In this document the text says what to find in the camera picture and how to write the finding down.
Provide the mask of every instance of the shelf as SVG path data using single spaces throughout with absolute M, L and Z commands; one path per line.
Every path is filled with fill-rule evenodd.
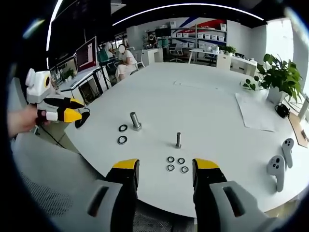
M 224 31 L 224 30 L 209 29 L 209 28 L 197 28 L 197 30 L 209 30 L 209 31 L 217 31 L 217 32 L 227 33 L 227 31 Z
M 195 40 L 196 38 L 195 37 L 189 37 L 189 38 L 186 38 L 186 37 L 170 37 L 170 39 L 192 39 L 192 40 Z M 205 40 L 205 41 L 216 41 L 216 42 L 219 42 L 219 43 L 226 43 L 226 41 L 220 41 L 220 40 L 212 40 L 212 39 L 201 39 L 201 38 L 198 38 L 198 40 Z
M 171 30 L 189 30 L 189 29 L 195 30 L 195 28 L 171 28 Z
M 171 30 L 195 30 L 195 28 L 171 28 Z M 217 31 L 222 33 L 227 33 L 227 31 L 224 30 L 217 30 L 217 29 L 209 29 L 209 28 L 197 28 L 197 30 L 207 30 L 207 31 Z

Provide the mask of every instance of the person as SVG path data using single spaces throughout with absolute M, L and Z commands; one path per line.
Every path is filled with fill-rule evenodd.
M 46 112 L 42 111 L 42 116 L 46 116 Z M 18 133 L 30 131 L 36 124 L 38 110 L 34 105 L 27 105 L 23 110 L 7 113 L 7 129 L 9 138 L 13 138 Z
M 112 43 L 110 41 L 107 41 L 104 45 L 104 50 L 108 56 L 108 58 L 112 58 L 115 51 L 112 49 Z
M 148 42 L 153 46 L 153 48 L 158 48 L 158 41 L 156 40 L 156 37 L 153 34 L 150 34 L 148 36 Z
M 137 69 L 137 61 L 133 54 L 127 50 L 123 44 L 119 45 L 118 49 L 120 52 L 120 64 L 118 65 L 115 74 L 117 82 L 122 81 Z

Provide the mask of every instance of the led light strip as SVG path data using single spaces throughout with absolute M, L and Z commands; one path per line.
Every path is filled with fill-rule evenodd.
M 138 16 L 138 15 L 141 15 L 143 13 L 147 13 L 147 12 L 150 12 L 150 11 L 155 11 L 155 10 L 159 10 L 159 9 L 163 9 L 163 8 L 168 8 L 168 7 L 173 7 L 173 6 L 216 6 L 216 7 L 222 7 L 222 8 L 226 8 L 226 9 L 230 9 L 230 10 L 234 10 L 234 11 L 238 11 L 238 12 L 242 12 L 244 14 L 247 14 L 247 15 L 251 15 L 257 19 L 260 19 L 260 20 L 264 20 L 262 19 L 261 17 L 259 16 L 256 16 L 254 14 L 251 14 L 249 12 L 246 12 L 246 11 L 243 11 L 243 10 L 240 10 L 240 9 L 237 9 L 237 8 L 233 8 L 233 7 L 229 7 L 229 6 L 222 6 L 222 5 L 217 5 L 217 4 L 208 4 L 208 3 L 180 3 L 180 4 L 173 4 L 173 5 L 167 5 L 167 6 L 160 6 L 160 7 L 156 7 L 156 8 L 152 8 L 152 9 L 149 9 L 147 11 L 142 11 L 142 12 L 139 12 L 137 14 L 134 14 L 134 15 L 131 15 L 127 18 L 124 18 L 116 23 L 113 24 L 113 26 L 117 25 L 118 23 L 121 23 L 127 19 L 130 19 L 130 18 L 133 18 L 135 16 Z
M 52 17 L 51 17 L 50 22 L 49 22 L 49 28 L 48 28 L 48 33 L 47 33 L 47 41 L 46 41 L 46 51 L 48 51 L 48 49 L 49 49 L 50 35 L 52 34 L 52 22 L 56 18 L 56 15 L 58 13 L 60 5 L 62 4 L 62 1 L 63 0 L 58 0 L 58 2 L 56 3 Z M 47 69 L 49 69 L 48 58 L 46 58 L 46 63 L 47 63 Z

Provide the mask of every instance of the round table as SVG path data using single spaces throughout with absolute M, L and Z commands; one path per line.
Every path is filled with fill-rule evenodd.
M 196 217 L 193 203 L 192 159 L 217 163 L 227 180 L 235 180 L 258 201 L 263 212 L 299 194 L 309 182 L 309 150 L 295 143 L 293 167 L 286 170 L 284 189 L 276 192 L 275 179 L 266 173 L 274 155 L 282 155 L 287 138 L 296 141 L 288 119 L 278 117 L 277 132 L 246 128 L 235 93 L 248 76 L 214 67 L 155 63 L 121 81 L 89 105 L 89 119 L 65 130 L 82 156 L 102 175 L 120 160 L 138 158 L 138 198 L 175 214 Z M 130 112 L 142 123 L 132 129 Z M 128 125 L 123 133 L 122 124 Z M 176 149 L 176 134 L 182 147 Z M 125 135 L 127 142 L 117 139 Z M 173 156 L 175 170 L 167 171 Z M 189 172 L 183 174 L 185 159 Z

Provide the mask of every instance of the white vr controller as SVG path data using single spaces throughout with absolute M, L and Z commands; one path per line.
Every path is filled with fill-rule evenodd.
M 292 148 L 294 146 L 293 139 L 286 139 L 282 144 L 283 156 L 277 155 L 270 159 L 267 165 L 267 173 L 274 175 L 277 179 L 277 192 L 283 190 L 285 164 L 292 168 Z
M 283 157 L 285 159 L 286 164 L 289 168 L 292 168 L 293 166 L 293 160 L 292 160 L 292 148 L 294 146 L 294 140 L 293 139 L 286 139 L 282 144 L 282 151 L 283 151 Z
M 277 179 L 277 192 L 283 190 L 285 161 L 283 156 L 274 156 L 267 164 L 267 173 L 274 175 Z

